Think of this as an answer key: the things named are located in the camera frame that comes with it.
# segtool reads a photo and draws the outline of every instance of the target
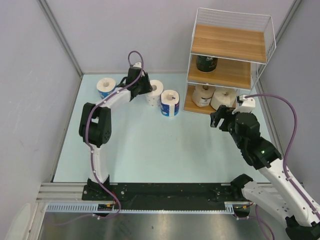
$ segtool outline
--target light blue tabletop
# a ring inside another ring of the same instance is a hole
[[[96,84],[109,77],[117,83],[124,74],[84,75],[76,99],[54,182],[87,182],[91,167],[88,147],[79,136],[85,103],[96,103]],[[144,95],[112,111],[112,134],[106,145],[110,181],[114,183],[229,183],[247,174],[258,183],[269,181],[248,166],[227,132],[210,127],[207,114],[184,112],[184,73],[150,74],[164,89],[180,94],[180,110],[174,117],[163,116],[149,106]],[[261,135],[270,140],[266,122],[256,98],[253,111]]]

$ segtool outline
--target white paper roll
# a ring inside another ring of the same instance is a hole
[[[192,94],[192,101],[201,108],[209,106],[215,89],[214,86],[197,84]]]
[[[174,90],[165,90],[161,94],[161,113],[173,117],[179,112],[179,93]]]
[[[159,80],[151,80],[152,92],[145,95],[146,102],[153,107],[158,107],[161,104],[161,94],[164,91],[164,85]]]
[[[217,87],[212,96],[210,105],[218,110],[220,105],[232,107],[237,97],[237,93],[233,88]]]
[[[115,88],[116,81],[110,77],[102,78],[96,84],[96,89],[98,89],[102,99],[111,94]]]

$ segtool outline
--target reflective metal surface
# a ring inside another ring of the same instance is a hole
[[[39,240],[264,240],[255,220],[237,221],[217,214],[120,214],[113,219],[91,216],[65,226],[79,213],[46,213]],[[277,240],[288,240],[285,229],[271,216],[261,216]]]

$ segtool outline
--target white wall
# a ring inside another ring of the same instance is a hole
[[[85,73],[126,72],[131,50],[149,72],[187,71],[197,8],[271,15],[277,32],[294,0],[47,0]]]
[[[0,239],[59,153],[80,78],[35,0],[0,8]]]
[[[302,1],[266,67],[261,83],[265,93],[288,99],[297,112],[298,128],[288,165],[310,195],[320,202],[319,94],[320,1]],[[268,99],[282,147],[292,135],[294,118],[289,107]]]

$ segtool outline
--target wooden shelf board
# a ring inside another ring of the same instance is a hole
[[[199,114],[210,114],[215,112],[216,110],[214,110],[210,105],[199,107],[192,101],[192,94],[194,93],[195,88],[196,88],[195,86],[188,85],[188,90],[186,92],[186,98],[185,98],[183,110],[188,112],[193,112],[193,113],[199,113]]]
[[[201,72],[196,66],[197,56],[193,55],[188,73],[188,80],[198,83],[251,89],[250,62],[219,58],[216,69]]]
[[[197,24],[191,52],[262,64],[267,62],[262,31]]]

